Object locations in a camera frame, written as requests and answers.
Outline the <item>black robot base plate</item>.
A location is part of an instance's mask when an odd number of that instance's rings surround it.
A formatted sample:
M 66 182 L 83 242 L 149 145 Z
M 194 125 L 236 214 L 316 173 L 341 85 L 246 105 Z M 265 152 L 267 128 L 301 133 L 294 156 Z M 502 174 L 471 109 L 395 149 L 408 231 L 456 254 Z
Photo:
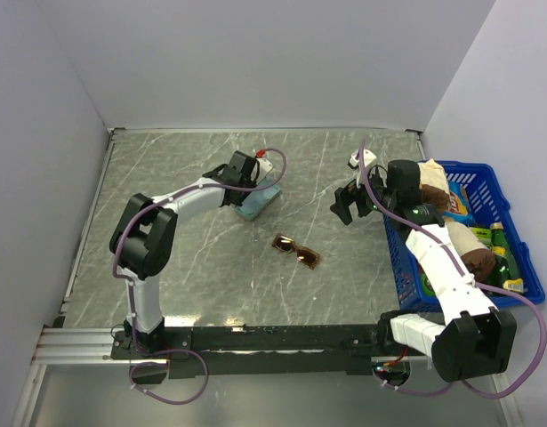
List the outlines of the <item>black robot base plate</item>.
M 344 372 L 370 375 L 376 360 L 406 347 L 377 325 L 164 327 L 152 338 L 129 326 L 115 333 L 114 360 L 161 362 L 171 379 L 210 375 Z

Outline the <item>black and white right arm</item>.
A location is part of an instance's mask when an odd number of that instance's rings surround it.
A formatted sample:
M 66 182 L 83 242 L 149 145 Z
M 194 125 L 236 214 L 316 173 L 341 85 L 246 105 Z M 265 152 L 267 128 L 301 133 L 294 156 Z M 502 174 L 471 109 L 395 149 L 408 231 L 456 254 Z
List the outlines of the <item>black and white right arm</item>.
M 405 346 L 421 352 L 448 383 L 504 372 L 517 322 L 479 289 L 439 210 L 424 202 L 419 164 L 391 161 L 385 177 L 370 154 L 352 156 L 349 166 L 357 177 L 335 191 L 331 211 L 344 224 L 352 221 L 351 205 L 359 216 L 387 217 L 430 281 L 444 317 L 439 325 L 414 313 L 397 315 L 377 332 L 378 347 L 387 354 Z

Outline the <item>grey-brown glasses case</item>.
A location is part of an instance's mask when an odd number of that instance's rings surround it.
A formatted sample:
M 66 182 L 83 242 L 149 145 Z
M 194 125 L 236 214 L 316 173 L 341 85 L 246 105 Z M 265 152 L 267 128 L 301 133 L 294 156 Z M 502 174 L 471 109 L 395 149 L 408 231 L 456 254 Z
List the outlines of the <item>grey-brown glasses case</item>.
M 278 184 L 272 185 L 272 180 L 264 178 L 259 182 L 259 191 L 244 192 L 244 200 L 235 207 L 235 212 L 247 221 L 253 221 L 281 193 Z

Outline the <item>light blue cleaning cloth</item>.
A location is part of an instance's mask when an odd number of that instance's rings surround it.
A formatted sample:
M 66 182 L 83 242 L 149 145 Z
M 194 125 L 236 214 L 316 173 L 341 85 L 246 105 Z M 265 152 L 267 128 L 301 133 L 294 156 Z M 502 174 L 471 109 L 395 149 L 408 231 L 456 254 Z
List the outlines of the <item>light blue cleaning cloth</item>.
M 239 210 L 249 216 L 257 215 L 278 193 L 277 187 L 252 192 L 239 207 Z

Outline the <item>brown tortoise sunglasses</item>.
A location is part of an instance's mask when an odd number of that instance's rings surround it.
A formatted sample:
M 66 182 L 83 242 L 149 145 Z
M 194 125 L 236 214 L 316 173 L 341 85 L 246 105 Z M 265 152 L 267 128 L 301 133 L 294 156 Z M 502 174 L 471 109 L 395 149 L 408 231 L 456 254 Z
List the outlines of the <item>brown tortoise sunglasses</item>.
M 271 245 L 284 254 L 295 254 L 297 260 L 311 270 L 314 270 L 321 260 L 319 253 L 306 246 L 298 245 L 293 239 L 282 233 L 278 233 L 274 237 Z

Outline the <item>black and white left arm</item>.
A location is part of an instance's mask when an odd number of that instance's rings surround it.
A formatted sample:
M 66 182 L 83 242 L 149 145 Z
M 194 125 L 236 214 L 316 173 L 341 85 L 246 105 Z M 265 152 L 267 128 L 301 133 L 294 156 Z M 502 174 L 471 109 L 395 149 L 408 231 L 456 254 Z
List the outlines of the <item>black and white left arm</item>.
M 175 232 L 184 222 L 223 206 L 239 206 L 261 182 L 257 157 L 234 152 L 201 178 L 168 194 L 133 195 L 109 241 L 114 255 L 112 272 L 125 282 L 125 332 L 146 358 L 165 347 L 165 320 L 160 307 L 159 276 L 169 262 Z

